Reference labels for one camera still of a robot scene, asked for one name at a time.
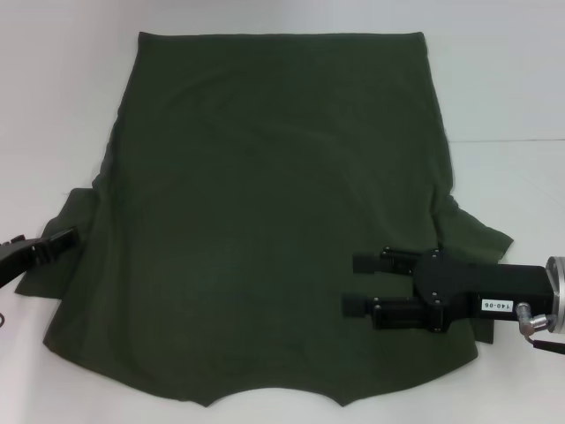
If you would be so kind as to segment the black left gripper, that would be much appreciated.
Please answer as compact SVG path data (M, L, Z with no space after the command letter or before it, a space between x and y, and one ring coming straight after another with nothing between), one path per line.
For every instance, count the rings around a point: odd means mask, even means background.
M71 227L51 236L26 239L23 235L1 244L1 287L39 262L53 262L79 245L79 231Z

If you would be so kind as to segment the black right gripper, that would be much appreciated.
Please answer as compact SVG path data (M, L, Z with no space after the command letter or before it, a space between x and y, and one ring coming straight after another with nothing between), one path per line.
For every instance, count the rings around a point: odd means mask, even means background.
M444 252L385 247L353 254L352 272L413 276L420 298L343 295L343 316L369 317L374 329L446 331L446 320L515 320L520 303L534 315L554 311L554 290L541 266L470 263Z

